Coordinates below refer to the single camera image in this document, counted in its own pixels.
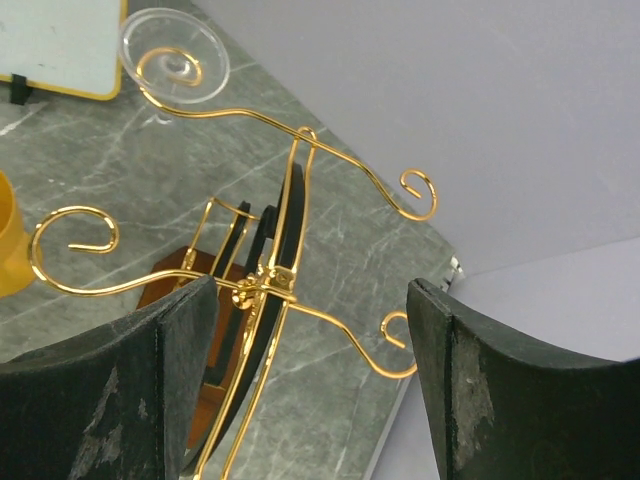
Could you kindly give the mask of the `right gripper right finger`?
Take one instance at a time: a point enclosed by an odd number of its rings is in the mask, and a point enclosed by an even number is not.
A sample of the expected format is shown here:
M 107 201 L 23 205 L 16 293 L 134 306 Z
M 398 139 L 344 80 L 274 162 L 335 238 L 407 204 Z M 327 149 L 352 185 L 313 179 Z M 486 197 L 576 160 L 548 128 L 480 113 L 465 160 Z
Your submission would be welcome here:
M 567 350 L 424 279 L 410 336 L 443 479 L 635 479 L 639 363 Z

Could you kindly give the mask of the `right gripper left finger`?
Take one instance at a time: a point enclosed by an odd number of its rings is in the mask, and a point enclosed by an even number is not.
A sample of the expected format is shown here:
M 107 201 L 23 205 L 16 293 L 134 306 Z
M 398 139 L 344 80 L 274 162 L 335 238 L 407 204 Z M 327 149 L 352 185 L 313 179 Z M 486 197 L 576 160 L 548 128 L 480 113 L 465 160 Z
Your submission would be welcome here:
M 176 479 L 218 316 L 209 276 L 1 366 L 5 479 Z

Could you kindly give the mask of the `clear tall wine glass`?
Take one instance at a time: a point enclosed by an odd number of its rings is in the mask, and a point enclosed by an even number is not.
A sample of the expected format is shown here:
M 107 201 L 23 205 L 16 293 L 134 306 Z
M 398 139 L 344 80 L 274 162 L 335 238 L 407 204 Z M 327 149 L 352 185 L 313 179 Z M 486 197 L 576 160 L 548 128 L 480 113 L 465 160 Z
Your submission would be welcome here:
M 122 66 L 162 116 L 188 116 L 217 96 L 230 77 L 227 50 L 214 30 L 191 14 L 146 8 L 120 28 Z

